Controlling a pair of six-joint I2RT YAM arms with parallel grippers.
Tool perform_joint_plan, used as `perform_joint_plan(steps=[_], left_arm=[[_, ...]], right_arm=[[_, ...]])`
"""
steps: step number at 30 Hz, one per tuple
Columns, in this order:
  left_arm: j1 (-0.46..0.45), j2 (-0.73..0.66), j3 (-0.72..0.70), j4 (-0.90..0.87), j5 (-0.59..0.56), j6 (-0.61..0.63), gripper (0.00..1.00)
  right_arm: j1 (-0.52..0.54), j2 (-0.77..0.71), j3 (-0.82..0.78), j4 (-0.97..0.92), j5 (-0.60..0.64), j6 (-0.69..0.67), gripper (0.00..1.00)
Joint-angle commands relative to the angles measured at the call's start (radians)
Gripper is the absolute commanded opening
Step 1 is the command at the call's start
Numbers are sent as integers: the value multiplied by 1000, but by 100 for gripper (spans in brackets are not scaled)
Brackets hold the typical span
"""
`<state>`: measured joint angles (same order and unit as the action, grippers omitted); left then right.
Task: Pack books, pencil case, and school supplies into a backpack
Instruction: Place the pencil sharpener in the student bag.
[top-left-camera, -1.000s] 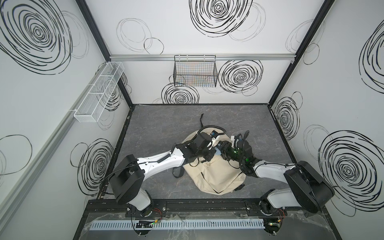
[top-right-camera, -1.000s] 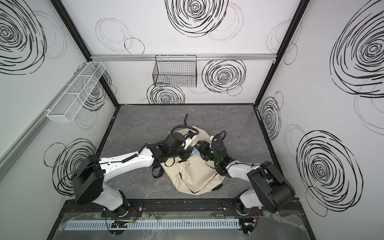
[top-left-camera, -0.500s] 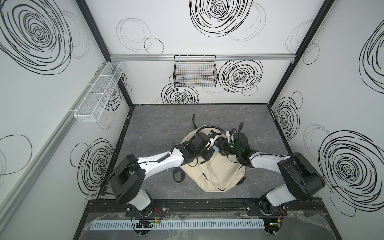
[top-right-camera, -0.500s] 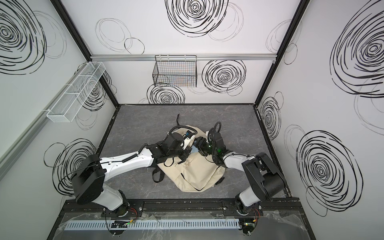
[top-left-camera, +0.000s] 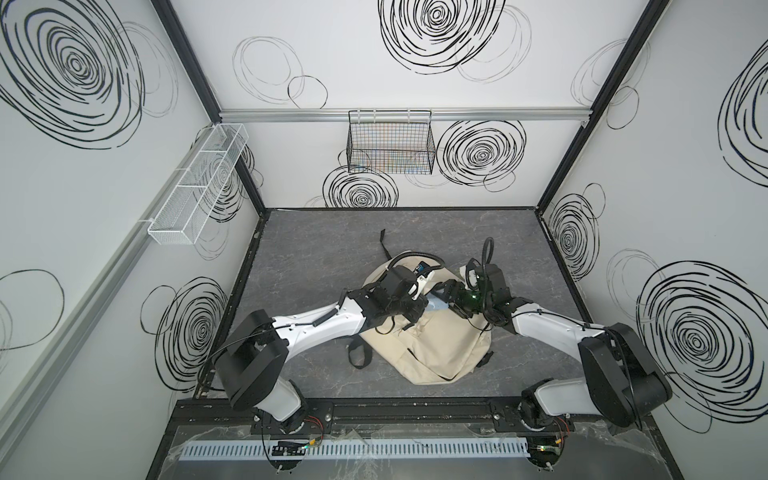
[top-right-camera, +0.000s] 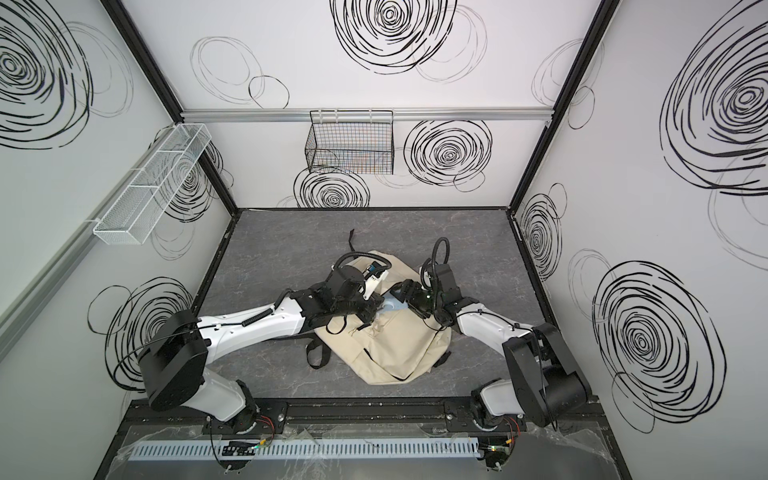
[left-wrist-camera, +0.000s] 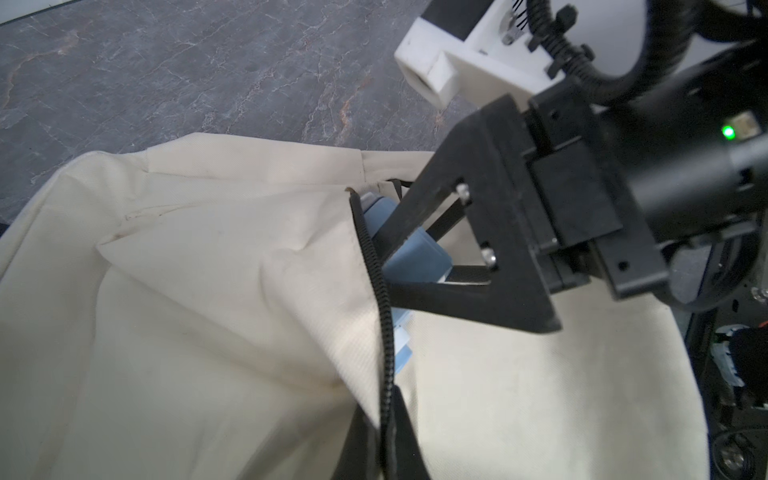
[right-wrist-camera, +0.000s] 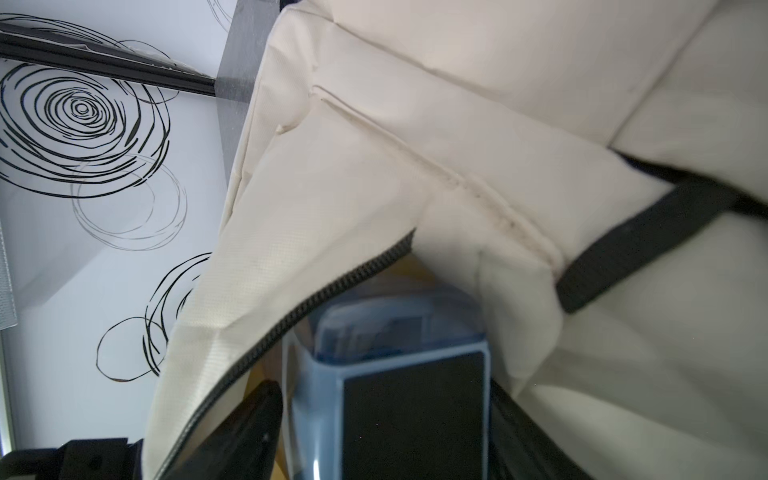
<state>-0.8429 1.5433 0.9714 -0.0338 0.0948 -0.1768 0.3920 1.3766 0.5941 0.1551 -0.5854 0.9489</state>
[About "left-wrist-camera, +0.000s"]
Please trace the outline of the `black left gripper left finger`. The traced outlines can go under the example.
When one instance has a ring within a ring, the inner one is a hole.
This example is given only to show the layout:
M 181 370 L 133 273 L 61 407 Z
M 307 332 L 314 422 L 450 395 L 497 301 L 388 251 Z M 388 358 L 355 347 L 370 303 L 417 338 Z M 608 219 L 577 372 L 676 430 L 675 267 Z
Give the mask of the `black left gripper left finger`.
M 358 405 L 332 474 L 333 480 L 376 480 L 380 477 L 380 432 Z

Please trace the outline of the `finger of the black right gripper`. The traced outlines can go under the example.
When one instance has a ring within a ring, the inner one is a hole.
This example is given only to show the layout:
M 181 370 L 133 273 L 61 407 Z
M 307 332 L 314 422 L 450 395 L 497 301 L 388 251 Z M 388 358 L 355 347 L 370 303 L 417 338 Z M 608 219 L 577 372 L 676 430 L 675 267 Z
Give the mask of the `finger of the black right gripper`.
M 476 246 L 488 253 L 485 285 L 387 284 L 395 307 L 536 334 L 562 324 L 537 262 L 541 249 L 526 218 L 535 189 L 525 155 L 535 143 L 514 100 L 502 96 L 459 122 L 373 237 L 386 261 L 451 194 Z

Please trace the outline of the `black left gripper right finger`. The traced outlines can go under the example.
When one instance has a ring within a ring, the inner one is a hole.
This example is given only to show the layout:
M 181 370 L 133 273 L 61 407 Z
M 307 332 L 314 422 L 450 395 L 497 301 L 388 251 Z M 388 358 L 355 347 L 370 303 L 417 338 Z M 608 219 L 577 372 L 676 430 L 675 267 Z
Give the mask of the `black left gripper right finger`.
M 391 403 L 383 430 L 383 474 L 387 480 L 430 480 L 415 430 L 398 386 L 392 389 Z

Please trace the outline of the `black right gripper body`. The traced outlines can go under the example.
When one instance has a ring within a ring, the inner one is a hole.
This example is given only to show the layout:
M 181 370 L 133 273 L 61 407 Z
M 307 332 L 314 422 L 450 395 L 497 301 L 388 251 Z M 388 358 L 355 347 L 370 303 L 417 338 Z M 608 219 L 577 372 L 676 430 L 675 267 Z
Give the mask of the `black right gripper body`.
M 617 299 L 667 285 L 669 270 L 580 86 L 563 80 L 532 97 L 528 164 L 559 250 Z

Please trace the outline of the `light blue pencil sharpener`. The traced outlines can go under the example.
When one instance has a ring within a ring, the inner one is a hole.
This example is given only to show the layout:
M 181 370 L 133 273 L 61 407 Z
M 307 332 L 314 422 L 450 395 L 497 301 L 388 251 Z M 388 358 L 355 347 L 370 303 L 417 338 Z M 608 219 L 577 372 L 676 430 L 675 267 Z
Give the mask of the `light blue pencil sharpener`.
M 391 198 L 365 193 L 361 206 L 367 231 L 373 236 L 395 210 L 397 203 Z M 394 255 L 383 265 L 386 280 L 411 283 L 439 283 L 445 280 L 453 267 L 448 253 L 419 227 Z M 412 357 L 410 335 L 406 329 L 413 311 L 392 307 L 395 349 L 395 373 L 399 373 Z

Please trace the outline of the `cream canvas backpack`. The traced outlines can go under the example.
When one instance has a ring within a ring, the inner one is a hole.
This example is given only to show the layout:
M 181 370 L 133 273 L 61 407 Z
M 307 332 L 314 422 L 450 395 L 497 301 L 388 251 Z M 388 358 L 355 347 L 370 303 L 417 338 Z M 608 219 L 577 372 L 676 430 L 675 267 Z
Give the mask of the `cream canvas backpack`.
M 192 134 L 60 168 L 1 237 L 5 479 L 328 479 L 382 341 L 349 192 L 425 152 Z M 669 310 L 599 283 L 532 335 L 429 313 L 398 375 L 434 479 L 706 479 Z

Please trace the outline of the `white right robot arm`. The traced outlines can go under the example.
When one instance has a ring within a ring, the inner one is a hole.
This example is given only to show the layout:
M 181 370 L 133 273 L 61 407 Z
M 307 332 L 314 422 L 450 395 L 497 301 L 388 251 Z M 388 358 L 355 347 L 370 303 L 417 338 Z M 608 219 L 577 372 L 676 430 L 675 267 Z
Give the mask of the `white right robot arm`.
M 502 96 L 450 132 L 372 241 L 389 260 L 448 197 L 430 233 L 467 220 L 481 266 L 441 283 L 378 279 L 395 307 L 531 333 L 561 323 L 551 298 L 603 280 L 612 296 L 667 305 L 683 248 L 737 246 L 731 267 L 685 304 L 715 308 L 747 277 L 767 206 L 767 44 L 691 67 L 634 101 L 595 113 L 561 81 L 520 110 Z

